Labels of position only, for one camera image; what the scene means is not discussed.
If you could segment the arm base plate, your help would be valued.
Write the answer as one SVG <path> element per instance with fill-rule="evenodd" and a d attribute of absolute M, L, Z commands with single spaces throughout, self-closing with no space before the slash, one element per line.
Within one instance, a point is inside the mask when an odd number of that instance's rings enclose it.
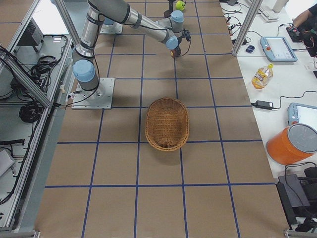
<path fill-rule="evenodd" d="M 83 91 L 80 84 L 77 83 L 76 90 L 81 91 L 75 94 L 71 108 L 74 110 L 98 110 L 111 109 L 115 78 L 100 78 L 100 84 L 96 92 Z"/>

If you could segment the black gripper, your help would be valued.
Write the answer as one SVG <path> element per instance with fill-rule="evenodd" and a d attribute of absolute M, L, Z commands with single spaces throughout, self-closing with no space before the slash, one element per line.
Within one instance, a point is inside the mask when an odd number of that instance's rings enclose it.
<path fill-rule="evenodd" d="M 170 54 L 172 57 L 179 57 L 181 56 L 181 49 L 179 46 L 177 46 L 175 49 L 170 51 Z"/>

